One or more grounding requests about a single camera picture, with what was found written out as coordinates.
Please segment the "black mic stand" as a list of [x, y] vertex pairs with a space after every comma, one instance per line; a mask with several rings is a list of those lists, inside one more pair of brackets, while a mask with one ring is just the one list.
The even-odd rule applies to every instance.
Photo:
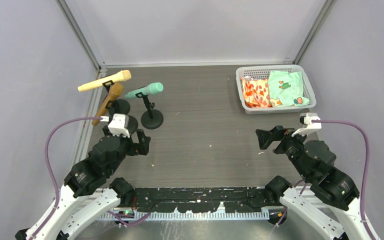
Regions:
[[141, 116], [141, 124], [148, 130], [155, 130], [159, 128], [164, 122], [164, 116], [161, 111], [154, 109], [155, 103], [150, 102], [147, 95], [143, 93], [137, 93], [136, 97], [143, 100], [146, 107], [146, 112]]
[[133, 134], [138, 129], [138, 121], [134, 116], [129, 115], [129, 113], [126, 115], [129, 117], [127, 129], [129, 130], [130, 134]]
[[[102, 85], [106, 89], [106, 91], [109, 93], [110, 87], [114, 85], [115, 83], [112, 80], [104, 82]], [[131, 105], [129, 102], [125, 99], [116, 99], [113, 101], [113, 104], [109, 106], [108, 113], [112, 117], [114, 114], [125, 114], [127, 115], [131, 110]]]

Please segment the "mint green microphone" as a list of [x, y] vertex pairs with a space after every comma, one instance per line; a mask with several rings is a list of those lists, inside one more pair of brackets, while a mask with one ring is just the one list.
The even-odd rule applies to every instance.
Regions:
[[164, 86], [161, 82], [153, 82], [147, 86], [130, 91], [124, 95], [125, 99], [141, 98], [148, 95], [156, 95], [163, 92]]

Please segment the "gold microphone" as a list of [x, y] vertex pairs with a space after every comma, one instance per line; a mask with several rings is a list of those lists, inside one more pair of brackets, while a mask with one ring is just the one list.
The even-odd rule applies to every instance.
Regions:
[[108, 112], [109, 108], [113, 105], [113, 102], [122, 94], [123, 90], [124, 87], [119, 82], [116, 82], [109, 87], [104, 101], [102, 102], [95, 114], [95, 117], [97, 119], [94, 119], [91, 122], [93, 126], [97, 126], [99, 124], [99, 122], [101, 121], [101, 117]]

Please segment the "beige microphone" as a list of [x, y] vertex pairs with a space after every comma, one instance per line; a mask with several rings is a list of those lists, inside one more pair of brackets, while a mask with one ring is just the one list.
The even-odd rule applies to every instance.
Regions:
[[117, 82], [125, 82], [132, 78], [132, 74], [129, 70], [121, 70], [113, 75], [109, 75], [85, 84], [82, 84], [77, 87], [79, 92], [86, 92], [89, 90], [93, 90], [96, 88], [100, 88], [101, 86], [106, 86], [108, 83], [117, 83]]

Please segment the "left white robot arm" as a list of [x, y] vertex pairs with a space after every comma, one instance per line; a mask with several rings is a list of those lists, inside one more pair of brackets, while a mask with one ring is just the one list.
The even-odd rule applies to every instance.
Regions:
[[127, 156], [146, 156], [151, 137], [137, 129], [138, 142], [128, 134], [102, 137], [86, 159], [76, 163], [58, 188], [57, 196], [42, 217], [30, 228], [15, 234], [17, 240], [74, 240], [101, 214], [133, 199], [133, 187], [116, 178], [93, 202], [81, 205], [107, 182]]

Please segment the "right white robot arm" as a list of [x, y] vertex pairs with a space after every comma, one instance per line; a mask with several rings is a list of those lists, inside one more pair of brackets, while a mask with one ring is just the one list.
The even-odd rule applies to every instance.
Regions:
[[314, 119], [296, 130], [278, 125], [271, 130], [257, 129], [255, 133], [262, 150], [267, 149], [272, 142], [279, 142], [273, 152], [288, 157], [302, 180], [311, 185], [310, 189], [324, 204], [348, 211], [352, 202], [357, 203], [362, 224], [359, 236], [375, 240], [377, 235], [371, 229], [364, 210], [366, 183], [363, 181], [361, 190], [358, 190], [351, 177], [334, 166], [337, 157], [323, 141], [305, 142], [307, 135], [321, 127], [322, 120]]

